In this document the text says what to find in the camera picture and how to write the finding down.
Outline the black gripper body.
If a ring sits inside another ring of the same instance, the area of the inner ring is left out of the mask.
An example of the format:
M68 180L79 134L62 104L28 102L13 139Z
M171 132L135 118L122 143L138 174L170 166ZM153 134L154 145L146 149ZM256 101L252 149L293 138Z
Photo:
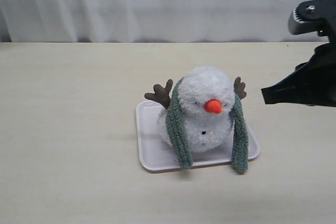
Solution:
M317 46L307 61L295 67L299 103L335 107L335 44Z

